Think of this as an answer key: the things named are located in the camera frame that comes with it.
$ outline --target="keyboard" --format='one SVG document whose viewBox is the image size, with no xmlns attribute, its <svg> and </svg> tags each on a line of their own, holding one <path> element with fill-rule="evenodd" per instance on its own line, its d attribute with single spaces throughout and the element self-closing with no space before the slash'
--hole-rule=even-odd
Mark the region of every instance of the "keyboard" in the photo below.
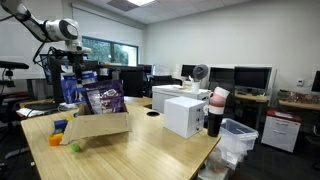
<svg viewBox="0 0 320 180">
<path fill-rule="evenodd" d="M 237 94 L 240 94 L 240 95 L 247 95 L 246 92 L 243 92 L 243 91 L 238 91 Z"/>
<path fill-rule="evenodd" d="M 38 111 L 58 110 L 58 107 L 59 107 L 59 104 L 52 103 L 52 102 L 25 105 L 25 108 L 38 110 Z"/>
</svg>

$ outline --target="ceiling vent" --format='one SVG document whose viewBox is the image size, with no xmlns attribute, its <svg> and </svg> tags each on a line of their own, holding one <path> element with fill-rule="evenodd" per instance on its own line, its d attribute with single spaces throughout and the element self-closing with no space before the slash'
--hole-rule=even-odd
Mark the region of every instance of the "ceiling vent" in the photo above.
<svg viewBox="0 0 320 180">
<path fill-rule="evenodd" d="M 112 0 L 112 1 L 108 2 L 107 4 L 109 4 L 110 6 L 112 6 L 114 8 L 125 11 L 125 12 L 139 7 L 135 4 L 127 1 L 127 0 Z"/>
</svg>

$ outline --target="window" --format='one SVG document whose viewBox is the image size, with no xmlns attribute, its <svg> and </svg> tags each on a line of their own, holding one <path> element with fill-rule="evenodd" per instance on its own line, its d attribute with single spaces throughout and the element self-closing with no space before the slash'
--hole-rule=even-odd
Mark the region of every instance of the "window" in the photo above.
<svg viewBox="0 0 320 180">
<path fill-rule="evenodd" d="M 118 63 L 122 66 L 137 66 L 138 46 L 82 36 L 84 47 L 91 48 L 88 58 L 103 63 Z"/>
</svg>

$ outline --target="ceiling light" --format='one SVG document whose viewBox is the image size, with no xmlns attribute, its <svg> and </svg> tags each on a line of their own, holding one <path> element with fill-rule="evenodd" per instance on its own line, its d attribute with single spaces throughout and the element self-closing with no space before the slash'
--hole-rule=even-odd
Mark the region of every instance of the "ceiling light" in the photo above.
<svg viewBox="0 0 320 180">
<path fill-rule="evenodd" d="M 128 1 L 137 5 L 137 6 L 148 5 L 148 4 L 156 2 L 156 0 L 128 0 Z"/>
</svg>

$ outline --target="white box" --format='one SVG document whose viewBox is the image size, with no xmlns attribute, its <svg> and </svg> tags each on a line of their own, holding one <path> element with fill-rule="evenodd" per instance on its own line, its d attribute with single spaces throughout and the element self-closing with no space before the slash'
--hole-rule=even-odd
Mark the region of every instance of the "white box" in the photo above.
<svg viewBox="0 0 320 180">
<path fill-rule="evenodd" d="M 187 97 L 165 100 L 163 126 L 184 138 L 189 138 L 203 129 L 204 105 L 204 101 Z"/>
<path fill-rule="evenodd" d="M 209 97 L 211 91 L 207 89 L 199 89 L 199 92 L 195 93 L 189 89 L 179 90 L 172 85 L 153 86 L 152 87 L 152 109 L 158 112 L 164 112 L 164 101 L 166 99 L 184 96 L 197 100 L 205 100 L 209 103 Z"/>
</svg>

